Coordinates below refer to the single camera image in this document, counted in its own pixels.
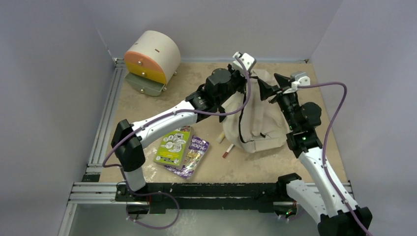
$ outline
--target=green book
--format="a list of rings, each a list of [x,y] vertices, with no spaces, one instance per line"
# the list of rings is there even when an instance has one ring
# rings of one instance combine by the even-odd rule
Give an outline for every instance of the green book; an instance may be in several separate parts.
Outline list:
[[[192,131],[191,126],[184,126],[166,134],[153,161],[160,165],[182,168],[193,137]]]

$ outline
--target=black base bar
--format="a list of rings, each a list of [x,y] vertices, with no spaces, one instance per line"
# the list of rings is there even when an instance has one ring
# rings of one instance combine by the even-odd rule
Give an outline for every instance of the black base bar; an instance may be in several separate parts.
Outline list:
[[[132,196],[124,184],[119,184],[117,202],[145,202],[146,197]],[[257,210],[261,213],[285,214],[293,206],[278,202],[293,202],[277,191],[277,183],[147,183],[137,193],[165,192],[178,201],[181,209]],[[176,209],[174,201],[164,195],[150,199],[150,214],[163,214]]]

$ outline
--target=cable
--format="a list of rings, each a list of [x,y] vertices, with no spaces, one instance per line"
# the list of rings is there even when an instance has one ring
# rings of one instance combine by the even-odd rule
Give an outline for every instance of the cable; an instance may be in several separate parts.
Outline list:
[[[126,179],[126,176],[124,175],[124,171],[123,171],[123,167],[121,166],[121,164],[110,164],[110,165],[107,165],[106,163],[107,163],[107,161],[109,160],[109,158],[110,158],[110,156],[126,141],[126,140],[128,140],[130,137],[132,137],[133,135],[135,135],[140,129],[143,129],[143,128],[145,128],[145,127],[147,127],[147,126],[149,126],[150,124],[152,124],[152,123],[155,123],[155,122],[157,122],[158,120],[161,120],[161,119],[163,119],[163,118],[165,118],[165,117],[169,117],[169,116],[171,116],[171,115],[175,115],[175,114],[178,114],[178,113],[183,113],[183,112],[193,112],[193,113],[197,113],[197,114],[202,114],[202,115],[209,115],[209,116],[220,116],[220,117],[223,117],[223,116],[229,116],[229,115],[233,115],[233,114],[236,114],[236,113],[238,113],[238,112],[240,112],[241,110],[243,110],[243,108],[246,106],[246,104],[249,102],[249,98],[250,98],[250,94],[251,94],[251,84],[250,84],[250,77],[249,77],[249,72],[247,71],[247,69],[246,69],[246,67],[245,67],[245,65],[243,64],[243,62],[240,60],[240,58],[238,57],[238,56],[235,56],[235,59],[238,61],[238,63],[241,65],[241,67],[243,68],[243,75],[245,76],[245,79],[246,79],[246,84],[247,84],[247,97],[246,97],[246,99],[245,99],[245,101],[244,101],[244,103],[242,104],[242,106],[241,107],[239,107],[237,110],[235,110],[235,111],[233,111],[233,112],[227,112],[227,113],[212,113],[212,112],[204,112],[204,111],[197,111],[197,110],[191,110],[191,109],[180,109],[180,110],[177,110],[177,111],[175,111],[175,113],[174,112],[171,112],[171,113],[167,113],[167,114],[164,114],[164,115],[161,115],[161,116],[159,116],[159,117],[157,117],[157,118],[155,118],[155,119],[153,119],[153,120],[150,120],[149,122],[147,122],[147,123],[145,123],[144,125],[143,125],[143,127],[139,127],[139,128],[137,128],[137,129],[135,129],[135,130],[133,130],[130,134],[128,134],[126,137],[124,137],[122,140],[120,140],[114,147],[113,147],[113,149],[106,155],[106,157],[104,158],[104,161],[103,161],[103,167],[104,168],[108,168],[108,167],[119,167],[120,168],[120,171],[121,171],[121,174],[122,174],[122,176],[123,176],[123,179]],[[173,224],[175,224],[175,222],[178,220],[178,216],[179,216],[179,204],[178,204],[178,202],[176,201],[176,199],[172,196],[172,195],[170,195],[170,194],[168,194],[168,193],[164,193],[164,192],[155,192],[155,193],[146,193],[146,194],[138,194],[138,193],[135,193],[131,188],[130,188],[130,186],[129,186],[129,184],[128,184],[128,182],[126,181],[126,188],[129,190],[129,192],[132,194],[132,195],[135,195],[135,196],[139,196],[139,197],[145,197],[145,196],[152,196],[152,195],[165,195],[165,196],[167,196],[167,197],[169,197],[169,198],[171,198],[173,201],[174,201],[174,203],[175,203],[175,205],[177,205],[177,215],[175,216],[175,219],[173,220],[173,222],[172,223],[170,223],[169,225],[166,225],[166,226],[162,226],[162,227],[157,227],[157,226],[151,226],[151,225],[147,225],[147,224],[144,224],[144,223],[142,223],[142,222],[140,222],[140,221],[137,221],[136,219],[133,219],[133,218],[131,218],[130,216],[129,216],[129,212],[128,212],[128,210],[127,210],[127,208],[126,208],[126,213],[127,213],[127,218],[126,218],[126,220],[130,220],[130,221],[132,221],[132,222],[134,222],[134,223],[136,223],[136,224],[139,224],[139,225],[142,225],[142,226],[144,226],[144,227],[147,227],[147,228],[150,228],[150,229],[154,229],[154,230],[162,230],[162,229],[166,229],[166,228],[168,228],[168,227],[170,227],[170,226],[172,226]]]
[[[328,83],[322,83],[322,84],[317,84],[317,85],[298,86],[298,88],[301,88],[301,89],[309,89],[309,88],[317,88],[317,87],[323,87],[323,86],[329,86],[329,85],[340,85],[340,86],[342,86],[343,87],[343,96],[342,96],[342,99],[340,100],[339,106],[337,106],[337,109],[334,112],[333,117],[331,118],[330,123],[328,124],[327,130],[326,130],[325,140],[323,142],[323,156],[322,156],[324,170],[325,170],[326,176],[329,179],[330,183],[332,184],[333,188],[336,190],[337,194],[340,196],[340,198],[342,199],[342,201],[345,203],[346,207],[349,209],[349,212],[352,214],[352,216],[355,219],[356,223],[359,225],[359,227],[367,235],[373,236],[371,234],[371,232],[369,232],[367,230],[367,228],[362,224],[362,222],[358,219],[358,217],[355,214],[355,212],[353,211],[352,207],[346,201],[346,198],[343,195],[342,191],[340,191],[340,189],[337,187],[336,183],[334,183],[333,179],[330,176],[330,173],[328,172],[327,165],[326,165],[326,148],[327,148],[328,135],[330,133],[331,127],[333,126],[333,122],[336,119],[336,116],[339,113],[340,108],[343,105],[343,102],[345,101],[346,94],[348,92],[348,88],[346,87],[346,84],[341,83],[341,82],[328,82]]]

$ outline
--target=marker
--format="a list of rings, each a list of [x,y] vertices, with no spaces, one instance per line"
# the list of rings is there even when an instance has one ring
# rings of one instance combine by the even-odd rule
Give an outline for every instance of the marker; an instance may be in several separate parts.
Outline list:
[[[226,150],[226,152],[223,154],[223,158],[226,158],[226,156],[229,154],[230,150],[232,150],[232,148],[234,147],[234,144],[231,144],[229,146],[229,148]]]

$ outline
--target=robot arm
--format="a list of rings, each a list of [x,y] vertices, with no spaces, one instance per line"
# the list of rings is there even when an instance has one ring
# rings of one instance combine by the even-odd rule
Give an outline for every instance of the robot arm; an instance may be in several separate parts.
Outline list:
[[[242,61],[245,61],[244,66],[247,71],[250,71],[256,63],[256,60],[247,53],[237,52],[234,56],[238,56]],[[175,129],[206,119],[210,116],[210,113],[217,111],[224,113],[221,104],[237,91],[244,92],[245,90],[246,79],[242,74],[243,68],[235,60],[228,65],[227,69],[215,69],[207,77],[205,84],[199,86],[197,91],[187,96],[184,101],[173,108],[132,124],[128,123],[127,120],[118,123],[111,142],[112,147],[129,133],[138,130],[132,138],[124,142],[115,151],[116,157],[123,167],[126,181],[133,191],[140,190],[146,184],[141,167],[145,162],[143,149]]]
[[[278,178],[281,193],[299,202],[313,217],[321,236],[364,235],[345,203],[355,208],[355,214],[366,228],[370,225],[372,214],[367,207],[358,206],[340,182],[327,157],[323,156],[323,145],[315,131],[315,127],[321,124],[321,108],[312,102],[299,105],[296,93],[298,85],[310,85],[310,79],[303,72],[297,72],[290,78],[279,74],[274,76],[279,87],[259,82],[261,99],[275,96],[269,102],[278,103],[291,129],[287,134],[288,147],[310,173],[320,197],[295,173]],[[344,199],[331,184],[325,168]]]

